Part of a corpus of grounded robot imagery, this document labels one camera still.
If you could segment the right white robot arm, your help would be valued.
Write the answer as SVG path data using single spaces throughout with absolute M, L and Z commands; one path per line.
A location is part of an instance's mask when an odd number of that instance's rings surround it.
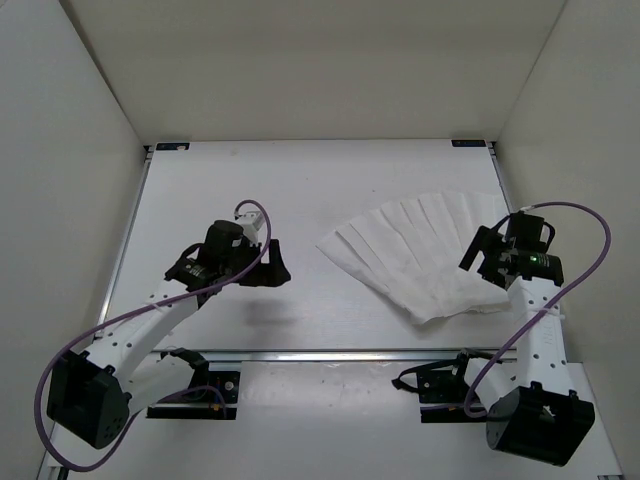
M 516 363 L 472 358 L 449 374 L 448 387 L 460 400 L 480 402 L 491 449 L 561 467 L 593 426 L 595 407 L 579 397 L 566 362 L 556 298 L 564 275 L 548 252 L 554 236 L 543 218 L 524 212 L 478 229 L 460 266 L 470 269 L 481 255 L 481 278 L 506 291 Z

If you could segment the white pleated skirt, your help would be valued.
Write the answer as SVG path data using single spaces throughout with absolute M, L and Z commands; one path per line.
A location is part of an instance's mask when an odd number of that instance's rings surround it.
M 478 228 L 494 226 L 507 212 L 500 196 L 428 192 L 368 210 L 317 247 L 418 325 L 466 312 L 500 312 L 508 307 L 506 292 L 459 264 Z

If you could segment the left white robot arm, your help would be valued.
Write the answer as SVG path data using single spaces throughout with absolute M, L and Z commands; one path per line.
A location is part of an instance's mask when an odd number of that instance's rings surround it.
M 47 416 L 102 449 L 147 407 L 178 392 L 203 395 L 209 367 L 201 354 L 174 348 L 153 364 L 145 360 L 225 286 L 277 288 L 290 281 L 278 241 L 258 239 L 269 227 L 257 210 L 215 221 L 204 241 L 189 246 L 168 269 L 143 314 L 108 328 L 82 352 L 61 355 L 52 369 Z

